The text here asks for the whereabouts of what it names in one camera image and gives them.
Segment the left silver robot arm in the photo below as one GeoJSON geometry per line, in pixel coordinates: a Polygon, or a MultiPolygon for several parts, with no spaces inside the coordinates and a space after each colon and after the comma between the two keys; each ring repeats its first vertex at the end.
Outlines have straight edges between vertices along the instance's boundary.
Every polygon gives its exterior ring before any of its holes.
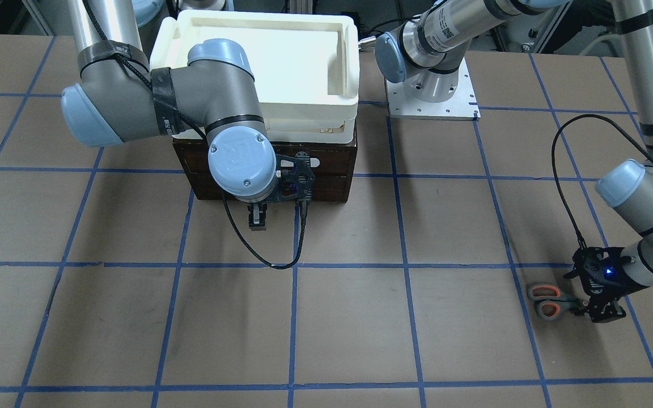
{"type": "MultiPolygon", "coordinates": [[[[457,69],[469,42],[518,15],[539,15],[560,1],[439,1],[418,19],[376,38],[379,70],[390,83],[417,78],[412,93],[427,103],[451,97],[457,69]]],[[[612,1],[615,31],[620,37],[637,103],[644,163],[630,159],[596,183],[596,191],[639,236],[626,248],[588,247],[575,228],[579,248],[567,279],[580,279],[588,300],[559,289],[536,285],[528,290],[536,312],[555,320],[564,310],[588,315],[594,323],[624,318],[623,297],[653,286],[653,1],[612,1]]]]}

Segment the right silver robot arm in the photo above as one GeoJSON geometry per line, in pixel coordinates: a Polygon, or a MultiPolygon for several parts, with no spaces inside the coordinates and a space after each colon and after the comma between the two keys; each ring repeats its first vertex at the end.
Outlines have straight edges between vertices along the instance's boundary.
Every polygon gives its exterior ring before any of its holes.
{"type": "Polygon", "coordinates": [[[256,81],[238,43],[210,39],[179,68],[150,68],[130,1],[70,1],[80,82],[62,91],[66,124],[90,147],[193,129],[208,167],[239,201],[272,198],[277,157],[266,136],[256,81]]]}

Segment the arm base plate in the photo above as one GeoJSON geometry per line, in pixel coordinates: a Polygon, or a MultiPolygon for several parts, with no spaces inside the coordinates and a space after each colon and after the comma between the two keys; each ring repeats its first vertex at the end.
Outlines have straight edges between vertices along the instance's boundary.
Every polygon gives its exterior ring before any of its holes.
{"type": "Polygon", "coordinates": [[[384,81],[389,114],[410,120],[477,121],[481,118],[467,62],[446,75],[425,71],[402,83],[384,81]]]}

